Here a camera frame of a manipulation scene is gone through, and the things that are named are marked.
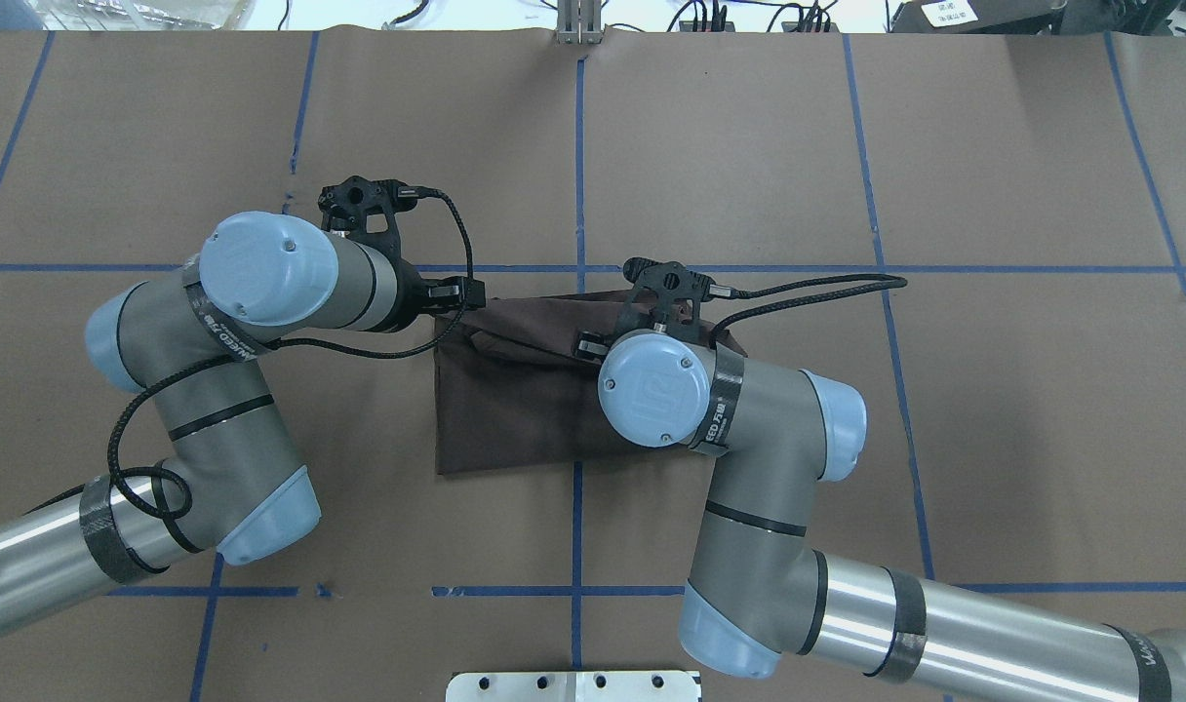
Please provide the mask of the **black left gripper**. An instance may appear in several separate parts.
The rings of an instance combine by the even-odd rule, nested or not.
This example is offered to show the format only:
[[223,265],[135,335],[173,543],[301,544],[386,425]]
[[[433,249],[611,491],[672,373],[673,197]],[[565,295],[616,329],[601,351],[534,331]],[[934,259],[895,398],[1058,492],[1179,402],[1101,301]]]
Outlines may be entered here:
[[487,305],[486,286],[476,277],[423,279],[402,259],[396,216],[436,197],[436,189],[401,179],[352,176],[318,196],[321,228],[361,245],[372,270],[372,298],[347,325],[353,332],[401,332],[419,315],[441,315]]

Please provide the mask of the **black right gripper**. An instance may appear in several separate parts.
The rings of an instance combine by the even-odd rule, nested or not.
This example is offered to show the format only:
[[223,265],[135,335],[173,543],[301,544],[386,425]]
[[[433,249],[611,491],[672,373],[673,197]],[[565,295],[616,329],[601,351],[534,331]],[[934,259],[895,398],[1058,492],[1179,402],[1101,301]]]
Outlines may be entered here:
[[602,364],[616,342],[632,332],[661,332],[691,345],[715,347],[718,332],[701,321],[701,305],[714,299],[714,281],[691,272],[675,261],[630,257],[621,274],[633,283],[621,304],[613,336],[580,331],[575,340],[575,358]]

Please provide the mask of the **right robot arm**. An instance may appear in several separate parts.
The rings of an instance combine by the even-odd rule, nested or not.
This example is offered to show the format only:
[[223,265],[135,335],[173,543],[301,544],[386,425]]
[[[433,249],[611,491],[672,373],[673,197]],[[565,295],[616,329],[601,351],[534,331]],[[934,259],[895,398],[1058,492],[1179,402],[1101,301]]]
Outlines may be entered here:
[[643,319],[599,342],[610,425],[713,467],[680,639],[995,701],[1186,701],[1186,325],[1165,274],[848,275],[737,351]]

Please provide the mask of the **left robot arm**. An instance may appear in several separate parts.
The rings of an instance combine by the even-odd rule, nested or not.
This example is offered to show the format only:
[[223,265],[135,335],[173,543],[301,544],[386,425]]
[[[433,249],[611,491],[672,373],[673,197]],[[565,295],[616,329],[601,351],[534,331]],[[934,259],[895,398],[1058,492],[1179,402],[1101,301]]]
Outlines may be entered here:
[[94,312],[88,356],[130,402],[102,476],[0,526],[0,639],[192,555],[249,564],[315,529],[307,462],[259,360],[299,346],[380,360],[302,330],[394,333],[485,306],[463,217],[463,275],[402,257],[397,213],[428,199],[454,208],[440,189],[352,176],[321,191],[320,225],[232,213],[178,270]]

